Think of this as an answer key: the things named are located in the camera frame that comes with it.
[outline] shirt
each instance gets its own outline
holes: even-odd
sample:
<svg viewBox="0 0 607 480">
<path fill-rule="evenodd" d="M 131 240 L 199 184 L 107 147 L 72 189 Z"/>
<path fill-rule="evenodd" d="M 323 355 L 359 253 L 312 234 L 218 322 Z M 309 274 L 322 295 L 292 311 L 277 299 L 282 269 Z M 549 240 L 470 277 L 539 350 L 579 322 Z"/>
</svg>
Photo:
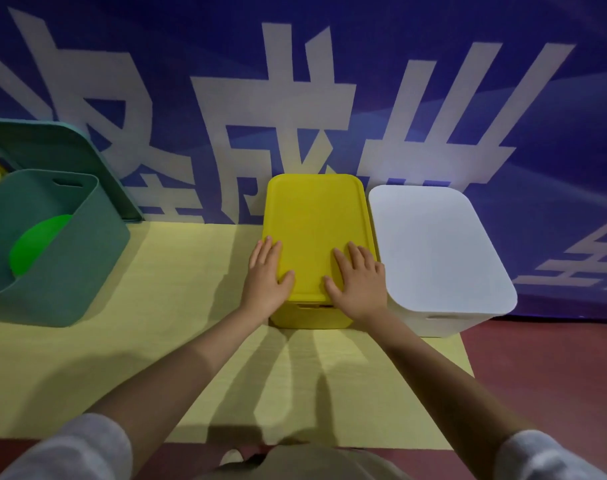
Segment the shirt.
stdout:
<svg viewBox="0 0 607 480">
<path fill-rule="evenodd" d="M 128 480 L 132 448 L 123 429 L 100 414 L 87 413 L 53 437 L 23 453 L 0 480 Z M 318 445 L 277 446 L 252 470 L 215 470 L 199 480 L 399 480 L 404 472 L 360 450 Z M 495 480 L 607 480 L 607 475 L 540 431 L 521 431 L 499 449 Z"/>
</svg>

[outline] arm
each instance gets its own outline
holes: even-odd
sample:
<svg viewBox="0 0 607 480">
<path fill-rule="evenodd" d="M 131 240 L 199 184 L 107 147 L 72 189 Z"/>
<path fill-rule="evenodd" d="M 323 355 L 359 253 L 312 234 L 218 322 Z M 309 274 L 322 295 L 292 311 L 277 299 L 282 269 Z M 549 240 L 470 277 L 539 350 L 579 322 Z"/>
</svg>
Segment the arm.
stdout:
<svg viewBox="0 0 607 480">
<path fill-rule="evenodd" d="M 533 429 L 532 424 L 389 312 L 384 266 L 362 247 L 350 243 L 349 249 L 352 262 L 334 250 L 344 290 L 325 277 L 332 301 L 386 352 L 473 475 L 491 480 L 501 445 L 515 433 Z"/>
<path fill-rule="evenodd" d="M 271 244 L 268 237 L 252 252 L 238 309 L 117 386 L 88 410 L 107 416 L 123 428 L 132 445 L 133 475 L 243 341 L 290 295 L 294 272 L 277 282 L 282 244 Z"/>
</svg>

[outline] forearm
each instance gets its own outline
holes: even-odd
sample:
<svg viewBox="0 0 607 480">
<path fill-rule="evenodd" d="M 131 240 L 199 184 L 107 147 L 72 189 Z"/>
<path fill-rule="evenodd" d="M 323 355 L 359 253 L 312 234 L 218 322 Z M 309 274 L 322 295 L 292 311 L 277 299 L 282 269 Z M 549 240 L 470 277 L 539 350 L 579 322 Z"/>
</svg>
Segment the forearm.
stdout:
<svg viewBox="0 0 607 480">
<path fill-rule="evenodd" d="M 163 443 L 258 323 L 236 310 L 89 409 L 113 419 L 126 432 L 132 445 L 133 473 Z"/>
<path fill-rule="evenodd" d="M 532 425 L 387 310 L 367 329 L 470 471 L 491 480 L 501 444 Z"/>
</svg>

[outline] person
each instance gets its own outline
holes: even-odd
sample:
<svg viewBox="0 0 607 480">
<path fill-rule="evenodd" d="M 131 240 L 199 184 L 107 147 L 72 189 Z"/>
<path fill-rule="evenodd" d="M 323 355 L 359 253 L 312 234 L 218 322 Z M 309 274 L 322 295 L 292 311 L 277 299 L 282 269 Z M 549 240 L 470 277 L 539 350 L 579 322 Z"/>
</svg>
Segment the person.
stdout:
<svg viewBox="0 0 607 480">
<path fill-rule="evenodd" d="M 334 306 L 384 350 L 478 480 L 606 480 L 503 405 L 388 311 L 385 267 L 349 243 L 334 256 L 344 289 L 328 276 Z M 250 256 L 241 304 L 198 337 L 117 386 L 85 414 L 9 466 L 0 480 L 127 480 L 163 443 L 243 341 L 289 297 L 294 273 L 279 282 L 282 243 L 259 241 Z M 202 478 L 408 478 L 377 455 L 317 445 L 277 446 L 263 461 L 224 465 Z"/>
</svg>

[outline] yellow lid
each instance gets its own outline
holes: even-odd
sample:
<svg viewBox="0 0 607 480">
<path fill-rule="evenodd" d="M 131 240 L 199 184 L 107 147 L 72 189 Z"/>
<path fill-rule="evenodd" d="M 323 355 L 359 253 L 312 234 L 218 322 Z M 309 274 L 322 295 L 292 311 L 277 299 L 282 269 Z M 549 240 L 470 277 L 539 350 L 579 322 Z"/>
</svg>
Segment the yellow lid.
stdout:
<svg viewBox="0 0 607 480">
<path fill-rule="evenodd" d="M 294 303 L 331 303 L 323 276 L 343 288 L 332 249 L 353 241 L 376 255 L 361 181 L 352 175 L 278 175 L 267 186 L 263 236 L 283 241 L 279 277 L 293 269 Z"/>
</svg>

